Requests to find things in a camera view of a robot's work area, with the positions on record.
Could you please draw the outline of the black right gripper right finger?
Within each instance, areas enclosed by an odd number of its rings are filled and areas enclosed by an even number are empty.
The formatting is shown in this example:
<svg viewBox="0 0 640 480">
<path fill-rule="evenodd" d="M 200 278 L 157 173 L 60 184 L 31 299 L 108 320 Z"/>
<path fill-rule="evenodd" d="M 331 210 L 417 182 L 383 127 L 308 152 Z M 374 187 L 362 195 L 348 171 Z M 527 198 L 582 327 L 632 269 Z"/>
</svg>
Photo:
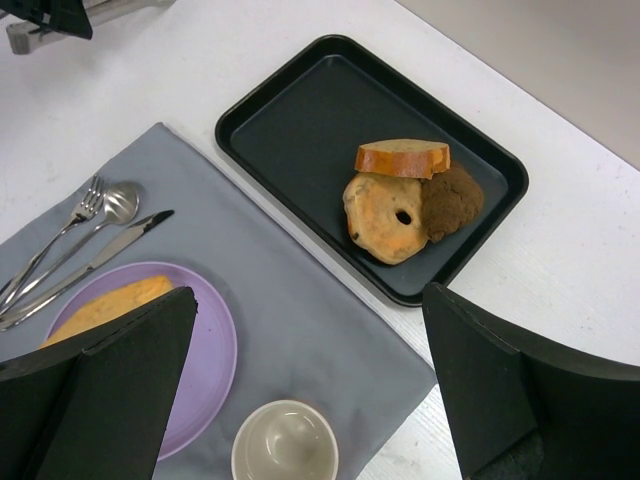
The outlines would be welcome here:
<svg viewBox="0 0 640 480">
<path fill-rule="evenodd" d="M 437 283 L 422 309 L 463 478 L 638 478 L 638 367 L 552 341 Z"/>
</svg>

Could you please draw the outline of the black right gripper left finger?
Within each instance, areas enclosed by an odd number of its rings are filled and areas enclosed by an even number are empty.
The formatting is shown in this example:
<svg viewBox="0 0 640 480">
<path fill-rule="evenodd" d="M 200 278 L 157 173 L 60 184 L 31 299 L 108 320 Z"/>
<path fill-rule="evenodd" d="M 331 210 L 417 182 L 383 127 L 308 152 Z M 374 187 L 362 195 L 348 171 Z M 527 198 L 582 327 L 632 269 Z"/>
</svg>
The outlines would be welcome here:
<svg viewBox="0 0 640 480">
<path fill-rule="evenodd" d="M 151 478 L 196 313 L 193 290 L 176 288 L 2 362 L 2 478 Z"/>
</svg>

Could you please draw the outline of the long golden bread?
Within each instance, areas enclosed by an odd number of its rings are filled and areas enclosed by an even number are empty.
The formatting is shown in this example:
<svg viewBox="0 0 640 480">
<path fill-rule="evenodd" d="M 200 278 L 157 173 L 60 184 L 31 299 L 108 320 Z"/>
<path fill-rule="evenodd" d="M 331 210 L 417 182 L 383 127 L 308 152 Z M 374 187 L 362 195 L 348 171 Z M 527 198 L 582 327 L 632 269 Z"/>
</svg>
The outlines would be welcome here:
<svg viewBox="0 0 640 480">
<path fill-rule="evenodd" d="M 174 288 L 166 275 L 155 275 L 128 283 L 101 295 L 89 295 L 86 288 L 79 292 L 61 311 L 49 336 L 40 349 L 111 322 Z"/>
</svg>

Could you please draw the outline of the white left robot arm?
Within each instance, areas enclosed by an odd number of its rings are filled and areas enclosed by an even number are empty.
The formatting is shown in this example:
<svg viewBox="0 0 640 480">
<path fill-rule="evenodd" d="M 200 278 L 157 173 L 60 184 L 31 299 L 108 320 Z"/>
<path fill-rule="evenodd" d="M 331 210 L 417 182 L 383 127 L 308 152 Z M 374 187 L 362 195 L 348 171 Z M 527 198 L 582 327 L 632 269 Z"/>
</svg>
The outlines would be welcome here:
<svg viewBox="0 0 640 480">
<path fill-rule="evenodd" d="M 1 2 L 1 18 L 13 16 L 18 23 L 9 24 L 6 33 L 15 55 L 28 55 L 40 47 L 68 37 L 91 40 L 95 27 L 145 8 L 165 8 L 174 1 L 38 1 Z"/>
</svg>

